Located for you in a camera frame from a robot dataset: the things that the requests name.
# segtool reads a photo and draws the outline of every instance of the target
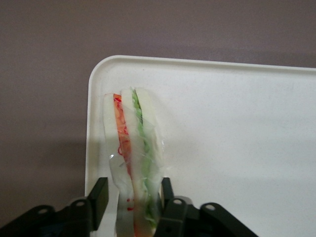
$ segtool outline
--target white bread slice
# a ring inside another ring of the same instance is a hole
[[[153,198],[151,205],[152,214],[155,221],[158,222],[160,217],[160,210],[157,206],[158,193],[163,178],[162,141],[158,134],[155,110],[147,90],[143,88],[136,88],[135,90],[142,109],[144,134],[151,149],[152,162],[148,176],[148,192]]]
[[[119,189],[116,221],[117,237],[134,237],[133,186],[127,173],[123,156],[118,153],[119,135],[117,130],[113,94],[106,94],[103,100],[103,124],[105,131],[106,159],[110,159],[110,169],[114,184]]]
[[[139,120],[136,116],[132,90],[125,89],[121,91],[122,105],[126,127],[129,133],[131,143],[131,175],[134,188],[134,224],[135,236],[152,237],[153,230],[150,222],[146,220],[146,203],[148,200],[148,191],[145,186],[145,177],[142,174],[142,164],[145,158],[144,139],[138,132]]]

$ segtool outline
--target sandwich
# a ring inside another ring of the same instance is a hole
[[[106,94],[103,101],[106,151],[119,190],[118,237],[152,237],[160,217],[162,141],[145,89]]]

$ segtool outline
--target sandwich wrapped in plastic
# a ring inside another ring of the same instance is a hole
[[[106,94],[103,102],[106,151],[119,189],[118,237],[151,237],[160,217],[162,141],[151,99],[142,88]]]

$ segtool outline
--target green filling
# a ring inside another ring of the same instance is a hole
[[[143,124],[143,112],[142,112],[142,108],[140,107],[139,104],[139,100],[138,100],[138,96],[136,94],[136,90],[132,91],[132,98],[133,98],[133,104],[134,104],[134,108],[136,111],[136,116],[138,118],[138,133],[139,135],[143,138],[144,140],[144,146],[145,146],[145,157],[144,157],[144,161],[142,163],[142,175],[144,177],[144,183],[145,183],[145,187],[148,190],[150,188],[150,184],[148,182],[148,177],[150,175],[150,166],[152,163],[152,158],[153,158],[153,151],[150,148],[150,145],[148,143],[148,140],[145,136],[145,132],[144,132],[144,124]],[[149,219],[151,225],[153,228],[157,227],[157,223],[154,220],[154,215],[152,213],[152,208],[151,206],[154,205],[154,200],[151,197],[150,194],[148,194],[148,200],[146,203],[146,216]]]

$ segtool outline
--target gray background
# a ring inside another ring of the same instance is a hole
[[[88,80],[116,54],[316,68],[316,1],[0,1],[0,226],[84,195]]]

